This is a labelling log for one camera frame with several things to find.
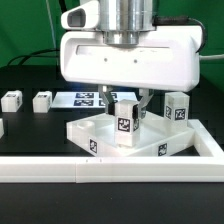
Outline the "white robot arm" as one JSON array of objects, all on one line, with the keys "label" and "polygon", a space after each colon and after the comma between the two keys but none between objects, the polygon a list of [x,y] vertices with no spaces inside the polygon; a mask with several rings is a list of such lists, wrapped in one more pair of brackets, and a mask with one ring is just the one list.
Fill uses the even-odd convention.
[{"label": "white robot arm", "polygon": [[111,86],[139,90],[131,112],[137,119],[154,90],[187,92],[199,82],[203,26],[189,17],[159,17],[157,1],[90,0],[61,16],[61,74],[96,84],[110,115],[118,109]]}]

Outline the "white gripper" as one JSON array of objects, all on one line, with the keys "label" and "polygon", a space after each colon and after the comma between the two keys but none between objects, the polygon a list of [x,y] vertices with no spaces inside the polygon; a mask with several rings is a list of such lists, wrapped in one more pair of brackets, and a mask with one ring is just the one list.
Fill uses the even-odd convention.
[{"label": "white gripper", "polygon": [[112,86],[140,89],[132,118],[144,119],[152,89],[187,92],[199,82],[202,28],[155,16],[155,0],[90,0],[61,16],[60,68],[69,82],[101,84],[105,113]]}]

